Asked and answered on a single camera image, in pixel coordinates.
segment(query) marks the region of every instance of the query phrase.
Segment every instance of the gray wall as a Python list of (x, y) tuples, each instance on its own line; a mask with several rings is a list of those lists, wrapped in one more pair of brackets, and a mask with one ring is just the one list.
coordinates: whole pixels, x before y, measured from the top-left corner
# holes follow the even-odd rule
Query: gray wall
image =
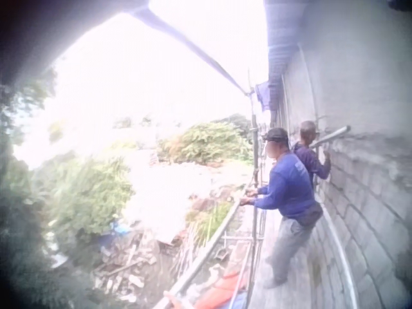
[(340, 245), (360, 308), (401, 308), (412, 281), (412, 16), (384, 0), (320, 0), (300, 42), (285, 73), (289, 130), (315, 117), (321, 131), (352, 127), (326, 145), (332, 174), (317, 192), (333, 226), (323, 218), (310, 242), (313, 307), (348, 307)]

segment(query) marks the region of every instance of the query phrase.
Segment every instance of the gray pants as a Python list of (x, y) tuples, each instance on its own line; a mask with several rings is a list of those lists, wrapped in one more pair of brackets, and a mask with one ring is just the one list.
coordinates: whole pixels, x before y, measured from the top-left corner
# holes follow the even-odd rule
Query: gray pants
[(283, 217), (273, 254), (267, 260), (272, 267), (275, 281), (287, 279), (290, 260), (309, 240), (314, 227), (314, 224), (304, 227), (294, 219)]

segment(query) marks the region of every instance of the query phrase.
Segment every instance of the blue long-sleeve shirt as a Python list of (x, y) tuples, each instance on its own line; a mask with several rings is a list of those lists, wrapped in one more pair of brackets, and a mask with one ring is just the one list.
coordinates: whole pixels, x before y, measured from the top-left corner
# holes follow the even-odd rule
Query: blue long-sleeve shirt
[(298, 219), (315, 203), (308, 171), (293, 153), (284, 157), (270, 171), (269, 184), (258, 190), (265, 197), (254, 200), (260, 209), (279, 209), (282, 216)]
[(292, 151), (295, 155), (297, 155), (308, 170), (312, 186), (314, 185), (314, 174), (316, 174), (320, 179), (327, 179), (331, 168), (330, 160), (325, 160), (324, 164), (322, 164), (317, 158), (315, 151), (301, 145), (300, 143), (296, 143), (296, 145), (293, 146)]

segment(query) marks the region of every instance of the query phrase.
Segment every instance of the corrugated roof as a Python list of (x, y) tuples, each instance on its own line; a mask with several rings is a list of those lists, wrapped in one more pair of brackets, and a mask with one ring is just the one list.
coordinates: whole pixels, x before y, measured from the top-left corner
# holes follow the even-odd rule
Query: corrugated roof
[(270, 108), (276, 110), (282, 96), (282, 74), (298, 50), (297, 36), (311, 0), (265, 0), (268, 27)]

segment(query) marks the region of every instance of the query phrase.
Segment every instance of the wall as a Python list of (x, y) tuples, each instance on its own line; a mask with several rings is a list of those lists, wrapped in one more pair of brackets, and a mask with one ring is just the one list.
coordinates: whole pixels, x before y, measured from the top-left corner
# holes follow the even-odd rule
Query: wall
[(323, 218), (310, 241), (313, 308), (349, 308), (352, 283), (360, 308), (401, 308), (410, 298), (411, 32), (411, 14), (383, 0), (319, 0), (306, 13), (303, 54), (285, 73), (290, 131), (316, 115), (321, 131), (352, 128), (325, 146), (332, 173), (317, 192), (333, 224)]

